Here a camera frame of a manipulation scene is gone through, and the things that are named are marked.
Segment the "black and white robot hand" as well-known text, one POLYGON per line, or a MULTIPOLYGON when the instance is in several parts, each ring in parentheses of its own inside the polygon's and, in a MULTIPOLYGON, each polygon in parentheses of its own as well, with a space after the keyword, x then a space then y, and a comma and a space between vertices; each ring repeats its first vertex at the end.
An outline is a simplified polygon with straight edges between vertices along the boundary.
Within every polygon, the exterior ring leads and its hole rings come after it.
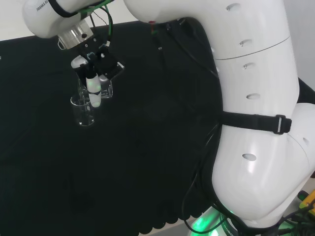
POLYGON ((109 41, 104 43, 99 36, 93 36, 77 45, 79 55, 71 62, 71 67, 87 89, 90 103, 94 108, 101 105, 101 79, 105 79, 104 83, 110 82, 125 68, 110 53, 109 45, 109 41))

